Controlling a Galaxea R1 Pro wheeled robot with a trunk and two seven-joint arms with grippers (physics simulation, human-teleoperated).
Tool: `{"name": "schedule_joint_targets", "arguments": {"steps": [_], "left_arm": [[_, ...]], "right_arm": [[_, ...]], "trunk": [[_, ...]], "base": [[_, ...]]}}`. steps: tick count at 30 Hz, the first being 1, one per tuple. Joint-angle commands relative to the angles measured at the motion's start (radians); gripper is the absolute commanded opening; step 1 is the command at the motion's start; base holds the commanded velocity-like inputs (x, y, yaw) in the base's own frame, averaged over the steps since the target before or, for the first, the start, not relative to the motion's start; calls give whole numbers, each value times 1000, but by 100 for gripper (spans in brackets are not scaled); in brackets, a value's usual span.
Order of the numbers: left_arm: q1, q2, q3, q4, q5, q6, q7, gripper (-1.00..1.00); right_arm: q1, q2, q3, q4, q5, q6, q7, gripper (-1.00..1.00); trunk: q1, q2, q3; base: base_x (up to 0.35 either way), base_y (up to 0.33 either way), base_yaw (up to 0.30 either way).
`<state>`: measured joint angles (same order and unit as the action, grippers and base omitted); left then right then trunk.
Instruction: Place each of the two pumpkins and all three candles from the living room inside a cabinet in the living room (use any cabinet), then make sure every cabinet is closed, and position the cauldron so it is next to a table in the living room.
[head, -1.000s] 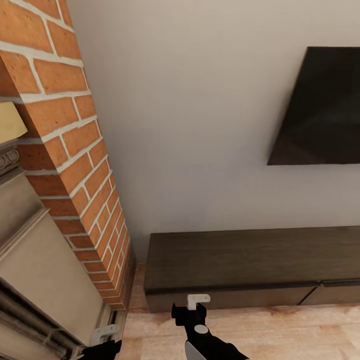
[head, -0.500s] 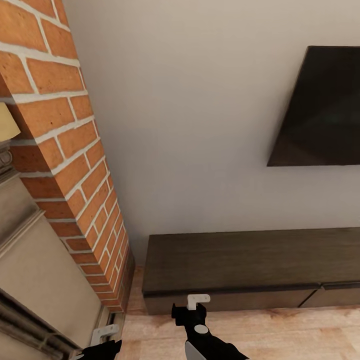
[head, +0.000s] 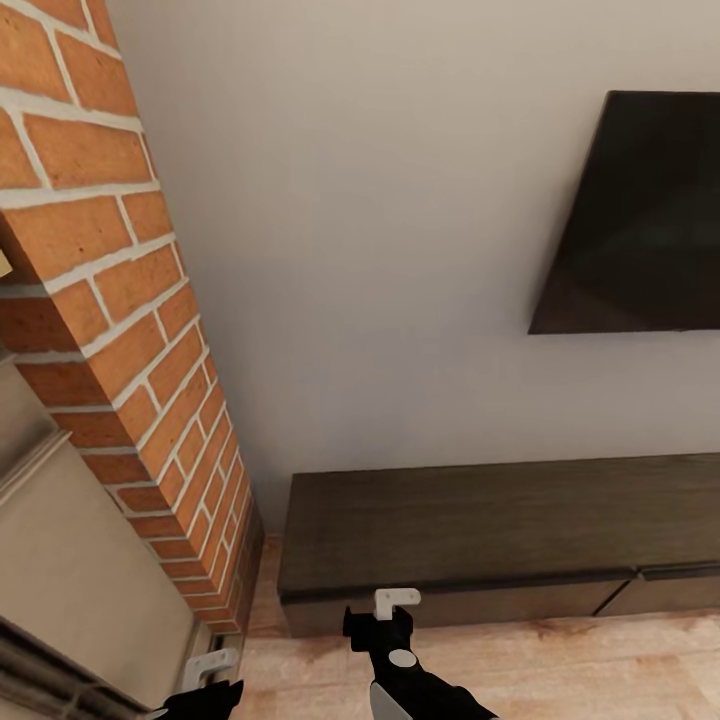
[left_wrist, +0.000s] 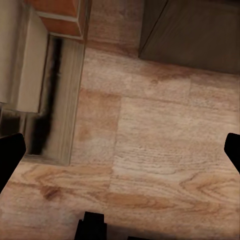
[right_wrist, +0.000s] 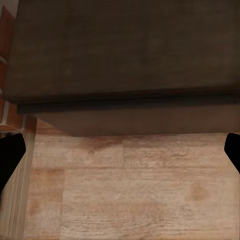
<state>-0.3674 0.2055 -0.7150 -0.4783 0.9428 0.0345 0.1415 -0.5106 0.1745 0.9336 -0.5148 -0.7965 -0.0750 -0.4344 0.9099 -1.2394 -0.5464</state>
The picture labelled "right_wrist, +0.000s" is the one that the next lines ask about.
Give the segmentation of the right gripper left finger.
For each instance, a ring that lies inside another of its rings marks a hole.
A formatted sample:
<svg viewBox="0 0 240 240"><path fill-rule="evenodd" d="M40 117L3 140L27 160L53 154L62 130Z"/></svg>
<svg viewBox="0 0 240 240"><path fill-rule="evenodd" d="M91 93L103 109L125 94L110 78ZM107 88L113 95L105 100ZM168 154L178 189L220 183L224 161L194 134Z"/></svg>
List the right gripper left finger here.
<svg viewBox="0 0 240 240"><path fill-rule="evenodd" d="M0 193L26 153L23 133L0 138Z"/></svg>

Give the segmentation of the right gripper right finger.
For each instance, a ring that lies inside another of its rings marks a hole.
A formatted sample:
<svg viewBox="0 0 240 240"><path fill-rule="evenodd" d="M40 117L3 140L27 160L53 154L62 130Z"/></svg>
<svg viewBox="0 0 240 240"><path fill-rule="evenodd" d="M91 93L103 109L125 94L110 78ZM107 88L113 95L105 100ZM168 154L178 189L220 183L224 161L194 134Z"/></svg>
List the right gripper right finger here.
<svg viewBox="0 0 240 240"><path fill-rule="evenodd" d="M240 133L228 133L224 145L224 151L240 172Z"/></svg>

